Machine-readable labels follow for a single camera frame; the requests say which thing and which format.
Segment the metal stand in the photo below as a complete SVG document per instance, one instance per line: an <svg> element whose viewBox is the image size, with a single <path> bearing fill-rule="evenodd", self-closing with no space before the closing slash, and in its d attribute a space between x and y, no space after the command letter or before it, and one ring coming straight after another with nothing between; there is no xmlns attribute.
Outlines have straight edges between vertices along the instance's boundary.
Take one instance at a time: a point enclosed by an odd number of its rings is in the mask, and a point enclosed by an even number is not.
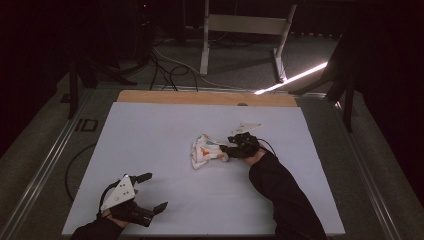
<svg viewBox="0 0 424 240"><path fill-rule="evenodd" d="M91 57L75 50L69 61L69 115L68 119L72 119L78 110L78 76L80 76L82 82L86 87L95 88L97 86L96 75L93 71L95 69L98 72L108 75L114 81L119 82L123 85L137 85L135 82L128 81L121 77L119 74L111 71L107 67L101 65Z"/></svg>
<svg viewBox="0 0 424 240"><path fill-rule="evenodd" d="M209 14L209 0L205 0L205 20L203 33L203 50L200 62L200 74L206 76L208 73L209 60L209 31L242 32L281 35L278 48L274 49L274 61L280 81L286 79L284 66L281 61L281 53L289 34L296 4L290 7L287 19L261 18L235 15Z"/></svg>

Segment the cable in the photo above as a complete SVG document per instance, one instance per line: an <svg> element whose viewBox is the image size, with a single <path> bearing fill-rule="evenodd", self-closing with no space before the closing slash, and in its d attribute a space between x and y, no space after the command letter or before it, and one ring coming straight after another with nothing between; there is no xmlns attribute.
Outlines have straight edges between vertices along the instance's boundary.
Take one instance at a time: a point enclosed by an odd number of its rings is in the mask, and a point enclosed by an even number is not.
<svg viewBox="0 0 424 240"><path fill-rule="evenodd" d="M71 194L71 191L69 190L69 186L68 186L68 175L69 175L69 169L71 168L72 164L75 162L75 160L82 154L84 153L87 149L96 146L96 143L93 143L91 145L89 145L88 147L84 148L83 150L79 151L69 162L68 166L66 167L66 172L65 172L65 189L66 189L66 193L68 194L69 199L71 200L71 202L74 201L74 197Z"/></svg>
<svg viewBox="0 0 424 240"><path fill-rule="evenodd" d="M221 84L215 84L215 83L211 83L211 82L209 82L208 80L206 80L204 77L202 77L202 75L196 70L196 69L194 69L193 67L191 67L191 66L189 66L189 65L187 65L187 64L185 64L185 63L182 63L182 62L179 62L179 61L177 61L177 60L174 60L174 59L171 59L171 58L168 58L168 57L166 57L166 56L164 56L163 54L161 54L155 47L153 48L153 50L159 55L159 56L161 56L162 58L164 58L164 59L166 59L166 60L168 60L168 61L171 61L171 62L174 62L174 63L178 63L178 64L180 64L180 65L183 65L183 66L186 66L186 67L188 67L188 68L190 68L194 73L196 73L197 74L197 76L199 76L200 77L200 79L202 79L204 82L206 82L206 83L208 83L208 84L210 84L210 85L212 85L212 86L216 86L216 87L224 87L224 88L231 88L231 89L237 89L237 90L242 90L242 91L247 91L247 92L250 92L250 93L253 93L254 91L252 91L252 90L249 90L249 89L245 89L245 88L239 88L239 87L234 87L234 86L228 86L228 85L221 85Z"/></svg>

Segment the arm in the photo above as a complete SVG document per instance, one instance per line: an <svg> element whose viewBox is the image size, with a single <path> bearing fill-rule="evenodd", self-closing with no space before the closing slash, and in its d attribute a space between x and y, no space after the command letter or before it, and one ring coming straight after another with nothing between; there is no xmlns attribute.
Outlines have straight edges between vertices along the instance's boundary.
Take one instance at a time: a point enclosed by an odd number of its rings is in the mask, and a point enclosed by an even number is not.
<svg viewBox="0 0 424 240"><path fill-rule="evenodd" d="M282 239L327 239L307 197L290 172L272 153L259 149L243 159L251 165L249 179L274 205L275 234Z"/></svg>
<svg viewBox="0 0 424 240"><path fill-rule="evenodd" d="M127 225L128 222L113 218L107 209L101 218L77 228L71 240L116 240Z"/></svg>

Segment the white tabletop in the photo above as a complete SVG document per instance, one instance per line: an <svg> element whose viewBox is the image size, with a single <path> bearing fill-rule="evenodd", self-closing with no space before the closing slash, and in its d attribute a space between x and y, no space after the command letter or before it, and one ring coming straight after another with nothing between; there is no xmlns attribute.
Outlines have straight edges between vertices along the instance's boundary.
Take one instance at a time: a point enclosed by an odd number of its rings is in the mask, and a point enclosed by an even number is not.
<svg viewBox="0 0 424 240"><path fill-rule="evenodd" d="M114 103L63 229L64 235L95 219L104 189L124 174L153 173L136 184L143 208L168 201L150 227L130 224L137 236L252 236L274 234L272 204L248 179L249 166L213 160L194 170L191 146L201 134L227 141L241 123L268 141L293 174L328 235L343 234L333 196L304 116L297 107Z"/></svg>

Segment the towel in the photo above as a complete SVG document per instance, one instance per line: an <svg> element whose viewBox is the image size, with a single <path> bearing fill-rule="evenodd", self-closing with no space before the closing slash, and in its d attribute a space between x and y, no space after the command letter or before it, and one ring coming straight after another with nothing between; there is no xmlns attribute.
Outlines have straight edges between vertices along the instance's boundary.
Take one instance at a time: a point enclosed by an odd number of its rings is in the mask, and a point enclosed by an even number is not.
<svg viewBox="0 0 424 240"><path fill-rule="evenodd" d="M202 134L193 143L191 152L191 163L194 169L203 167L209 160L221 159L222 161L228 161L229 157L227 153L222 152L219 145L227 145L220 143L215 140L211 140L208 135Z"/></svg>

